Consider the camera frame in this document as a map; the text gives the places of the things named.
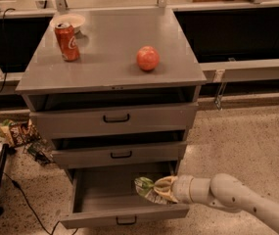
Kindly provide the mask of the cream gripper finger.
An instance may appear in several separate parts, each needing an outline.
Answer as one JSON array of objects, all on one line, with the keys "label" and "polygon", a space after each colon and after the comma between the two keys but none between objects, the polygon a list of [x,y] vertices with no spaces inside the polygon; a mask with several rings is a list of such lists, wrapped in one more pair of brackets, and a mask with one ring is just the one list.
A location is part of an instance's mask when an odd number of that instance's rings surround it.
[{"label": "cream gripper finger", "polygon": [[173,183],[178,179],[177,176],[166,176],[155,182],[155,187],[158,189],[170,189]]},{"label": "cream gripper finger", "polygon": [[171,202],[174,202],[174,203],[178,202],[177,198],[174,196],[174,194],[173,194],[173,192],[170,188],[168,188],[168,187],[165,187],[165,188],[155,187],[154,190],[157,194],[159,194],[164,199],[167,199],[168,201],[171,201]]}]

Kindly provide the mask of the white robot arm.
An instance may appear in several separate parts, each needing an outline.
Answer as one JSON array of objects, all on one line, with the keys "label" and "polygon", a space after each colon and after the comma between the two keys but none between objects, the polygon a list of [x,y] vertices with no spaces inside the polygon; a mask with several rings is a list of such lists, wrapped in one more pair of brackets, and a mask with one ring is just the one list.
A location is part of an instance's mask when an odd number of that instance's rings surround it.
[{"label": "white robot arm", "polygon": [[175,203],[202,204],[225,212],[248,212],[279,234],[279,204],[261,197],[229,174],[219,173],[212,178],[167,176],[156,181],[154,189]]}]

